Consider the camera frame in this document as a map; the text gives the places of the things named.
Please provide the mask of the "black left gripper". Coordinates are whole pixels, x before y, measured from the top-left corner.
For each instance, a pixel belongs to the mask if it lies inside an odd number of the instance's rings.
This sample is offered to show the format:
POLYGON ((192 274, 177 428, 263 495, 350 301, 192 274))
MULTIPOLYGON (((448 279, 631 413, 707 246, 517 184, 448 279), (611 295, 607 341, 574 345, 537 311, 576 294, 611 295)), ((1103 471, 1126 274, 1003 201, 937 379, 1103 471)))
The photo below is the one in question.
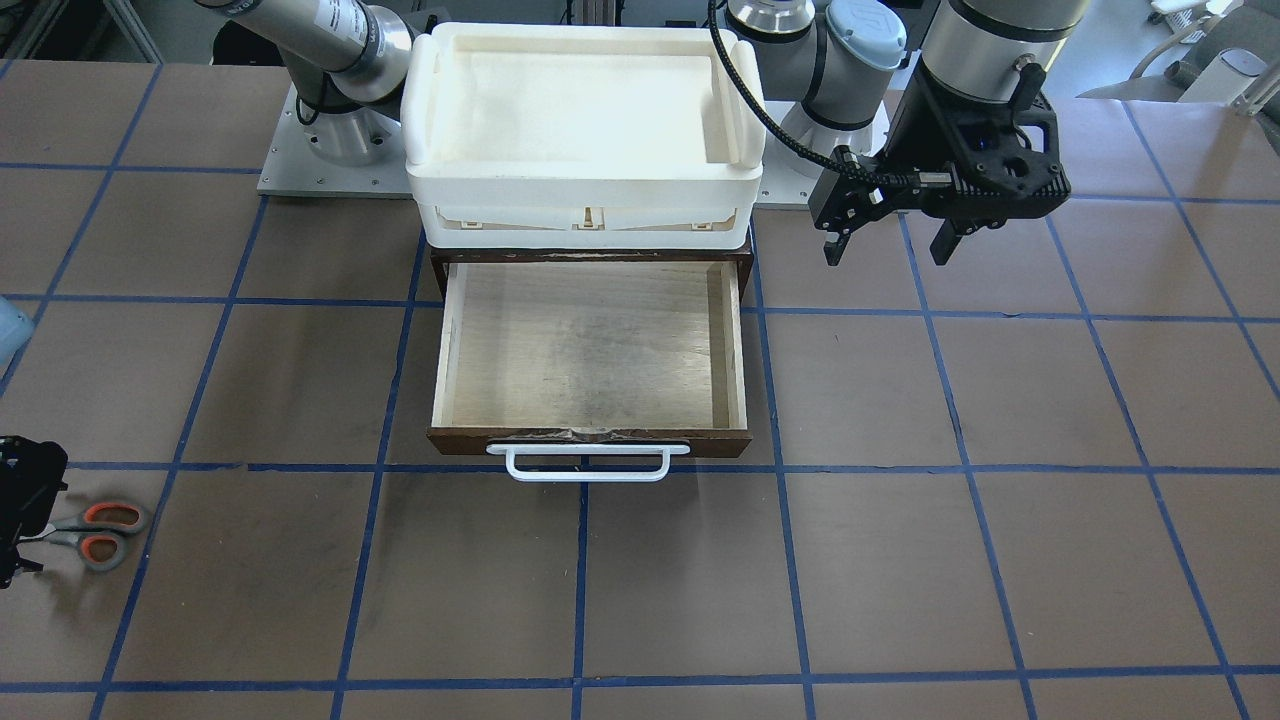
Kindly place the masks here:
POLYGON ((828 232, 826 264, 840 265, 851 231, 900 209, 943 219, 931 258, 946 266, 968 227, 1042 218, 1065 204, 1071 186, 1043 83, 1043 76, 1016 76, 1011 99, 984 102, 933 76, 913 76, 886 145, 861 161, 872 174, 906 177, 908 187, 824 170, 812 192, 812 223, 828 232))

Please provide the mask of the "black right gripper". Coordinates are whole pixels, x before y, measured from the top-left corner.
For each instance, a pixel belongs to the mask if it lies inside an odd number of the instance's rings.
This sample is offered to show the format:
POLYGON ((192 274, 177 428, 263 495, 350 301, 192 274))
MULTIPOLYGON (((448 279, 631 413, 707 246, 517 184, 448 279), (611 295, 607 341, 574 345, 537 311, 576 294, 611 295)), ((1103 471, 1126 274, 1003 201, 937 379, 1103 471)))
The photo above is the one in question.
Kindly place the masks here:
POLYGON ((67 489, 68 455, 51 441, 4 436, 1 456, 1 588, 6 589, 18 571, 44 569, 24 560, 18 544, 49 523, 58 495, 67 489))

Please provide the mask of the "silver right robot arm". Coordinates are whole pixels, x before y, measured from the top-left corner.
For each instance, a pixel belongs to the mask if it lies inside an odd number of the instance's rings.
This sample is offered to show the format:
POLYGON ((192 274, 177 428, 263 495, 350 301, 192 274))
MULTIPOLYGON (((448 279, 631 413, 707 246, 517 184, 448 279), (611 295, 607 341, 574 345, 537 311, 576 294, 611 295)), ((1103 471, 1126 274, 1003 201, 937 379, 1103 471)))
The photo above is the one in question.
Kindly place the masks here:
MULTIPOLYGON (((410 28, 393 10, 362 1, 209 1, 206 8, 276 45, 291 69, 317 79, 311 109, 320 114, 370 109, 396 114, 407 72, 410 28)), ((3 119, 46 124, 55 140, 72 146, 72 161, 22 161, 3 154, 3 174, 40 201, 36 217, 50 218, 49 191, 40 173, 79 173, 95 182, 76 232, 58 254, 35 301, 45 311, 67 273, 113 178, 131 170, 124 161, 141 117, 163 74, 128 74, 105 64, 38 61, 42 88, 3 96, 3 119)), ((3 438, 3 584, 42 571, 23 559, 23 543, 50 537, 47 521, 56 497, 67 489, 67 452, 56 443, 19 436, 3 438)))

